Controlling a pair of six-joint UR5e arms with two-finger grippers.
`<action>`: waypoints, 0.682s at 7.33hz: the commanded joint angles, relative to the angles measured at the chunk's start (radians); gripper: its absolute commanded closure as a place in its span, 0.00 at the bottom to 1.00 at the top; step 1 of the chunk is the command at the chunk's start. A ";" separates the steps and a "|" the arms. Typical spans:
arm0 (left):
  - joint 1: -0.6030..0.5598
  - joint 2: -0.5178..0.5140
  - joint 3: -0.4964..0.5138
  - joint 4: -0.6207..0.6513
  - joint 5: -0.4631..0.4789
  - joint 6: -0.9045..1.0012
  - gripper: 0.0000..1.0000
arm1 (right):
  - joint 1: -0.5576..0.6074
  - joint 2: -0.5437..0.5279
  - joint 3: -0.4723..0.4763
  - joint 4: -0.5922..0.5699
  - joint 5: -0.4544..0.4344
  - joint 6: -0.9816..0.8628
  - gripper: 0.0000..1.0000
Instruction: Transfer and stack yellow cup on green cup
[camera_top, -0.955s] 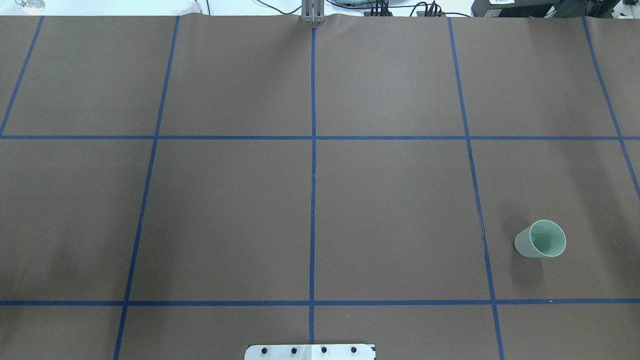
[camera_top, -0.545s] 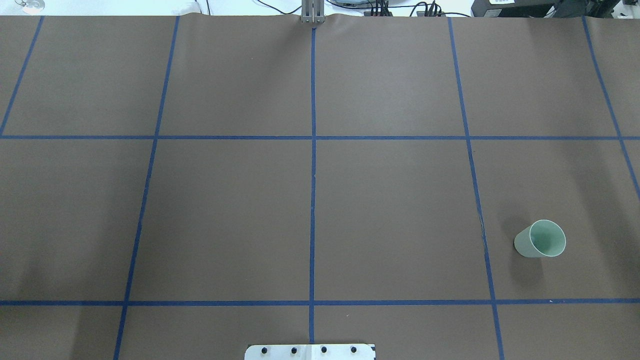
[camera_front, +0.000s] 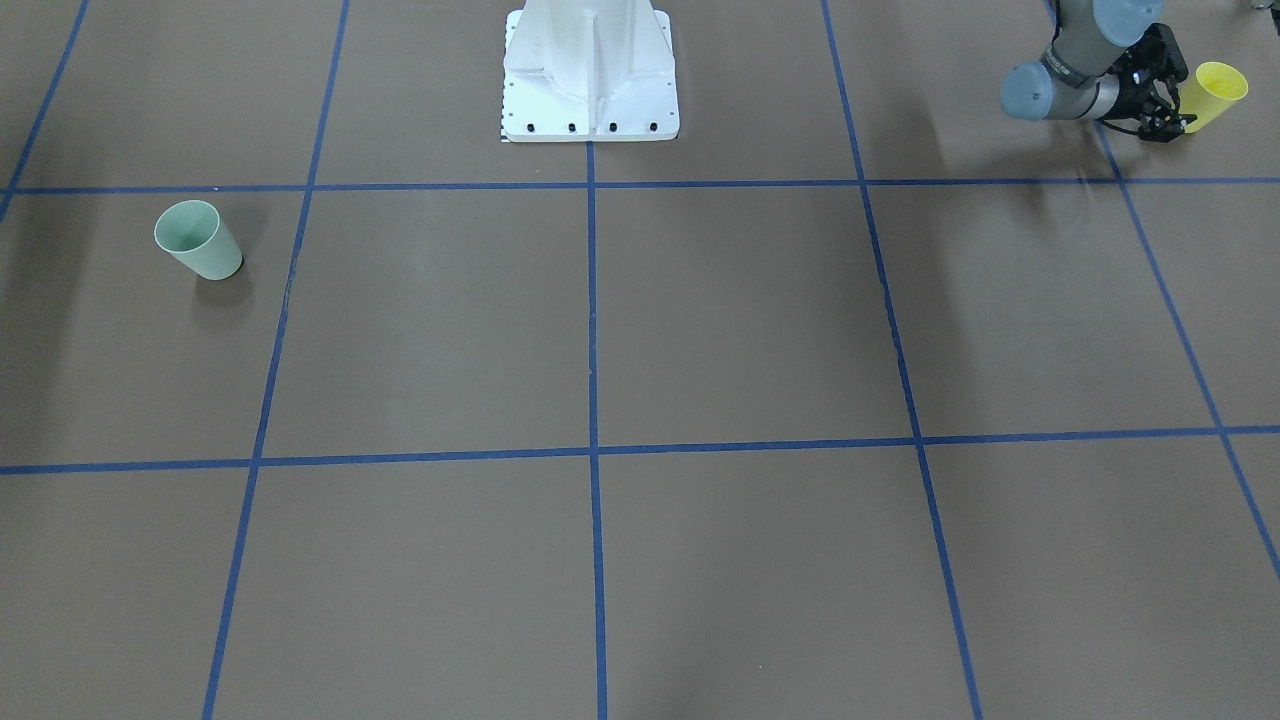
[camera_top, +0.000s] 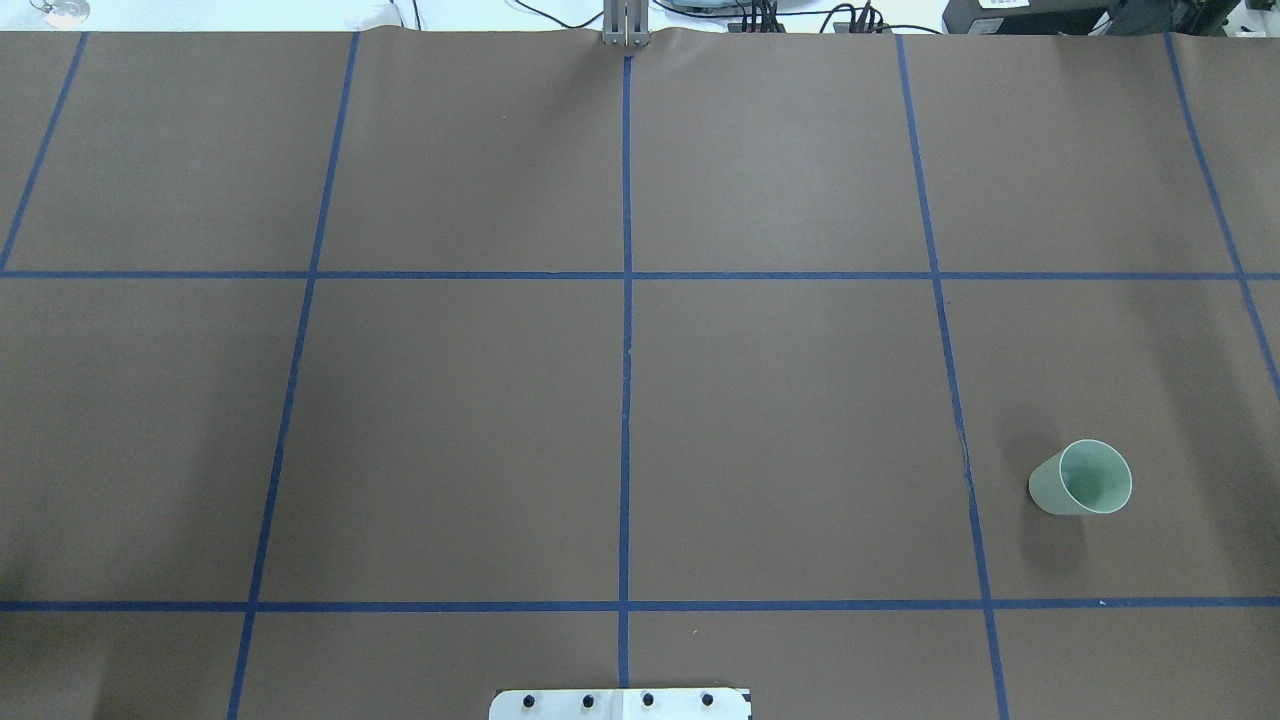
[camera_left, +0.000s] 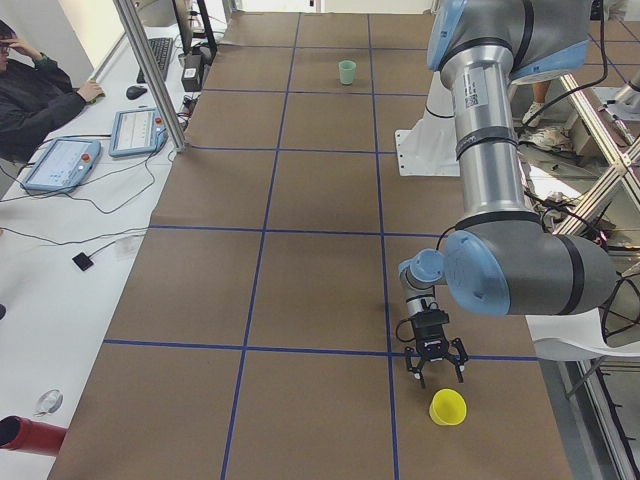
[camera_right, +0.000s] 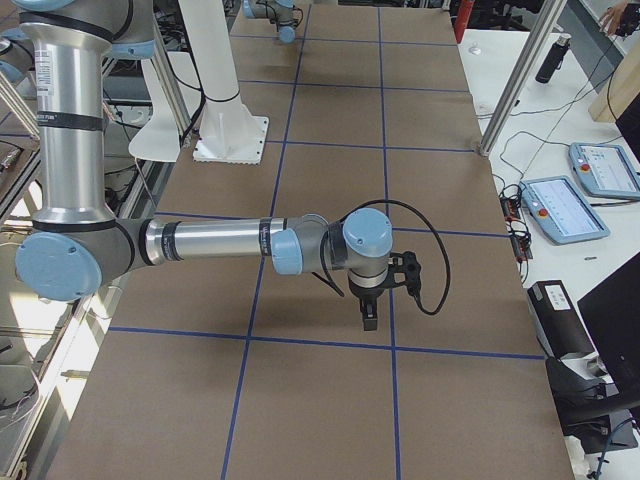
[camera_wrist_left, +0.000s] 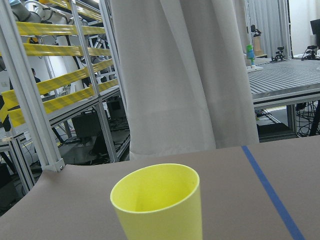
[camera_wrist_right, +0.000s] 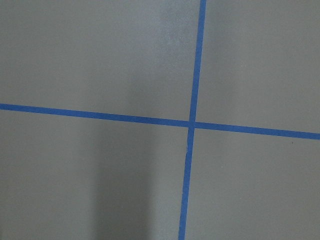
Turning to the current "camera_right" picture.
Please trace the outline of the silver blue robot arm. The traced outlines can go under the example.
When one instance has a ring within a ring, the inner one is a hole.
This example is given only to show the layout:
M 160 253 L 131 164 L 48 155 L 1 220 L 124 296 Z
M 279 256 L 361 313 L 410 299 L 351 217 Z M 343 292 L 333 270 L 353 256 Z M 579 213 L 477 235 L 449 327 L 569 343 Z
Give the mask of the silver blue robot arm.
M 299 218 L 164 222 L 120 220 L 104 187 L 102 62 L 131 48 L 155 53 L 149 1 L 23 1 L 34 46 L 43 204 L 16 253 L 18 277 L 38 295 L 71 302 L 125 273 L 199 257 L 263 256 L 282 275 L 346 270 L 363 327 L 377 326 L 391 286 L 392 227 L 372 208 L 328 223 Z
M 304 19 L 303 10 L 292 0 L 244 0 L 242 10 L 249 19 L 268 20 L 283 44 L 295 41 L 296 30 Z

